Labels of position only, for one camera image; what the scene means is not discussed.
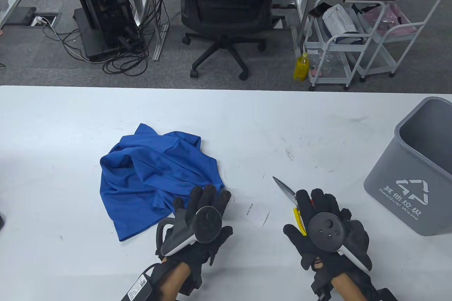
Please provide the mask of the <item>person's right hand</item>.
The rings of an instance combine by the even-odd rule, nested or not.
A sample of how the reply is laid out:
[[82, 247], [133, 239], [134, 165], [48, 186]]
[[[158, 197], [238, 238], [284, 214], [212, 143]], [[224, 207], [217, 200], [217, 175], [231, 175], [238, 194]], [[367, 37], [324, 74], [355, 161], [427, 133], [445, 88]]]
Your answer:
[[321, 189], [298, 190], [296, 201], [307, 235], [293, 224], [284, 225], [283, 232], [301, 255], [303, 269], [313, 269], [319, 260], [330, 277], [343, 273], [368, 277], [373, 267], [369, 236], [349, 209], [339, 209], [334, 195]]

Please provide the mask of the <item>person's left hand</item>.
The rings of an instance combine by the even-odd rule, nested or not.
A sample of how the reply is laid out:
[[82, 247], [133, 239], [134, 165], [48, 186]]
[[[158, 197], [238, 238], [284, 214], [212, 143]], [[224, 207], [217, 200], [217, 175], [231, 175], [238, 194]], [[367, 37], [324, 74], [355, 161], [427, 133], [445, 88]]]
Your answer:
[[174, 201], [174, 217], [157, 225], [156, 254], [168, 262], [186, 264], [192, 273], [213, 261], [226, 240], [233, 234], [222, 218], [231, 198], [228, 190], [218, 192], [215, 186], [195, 187], [188, 205], [181, 198]]

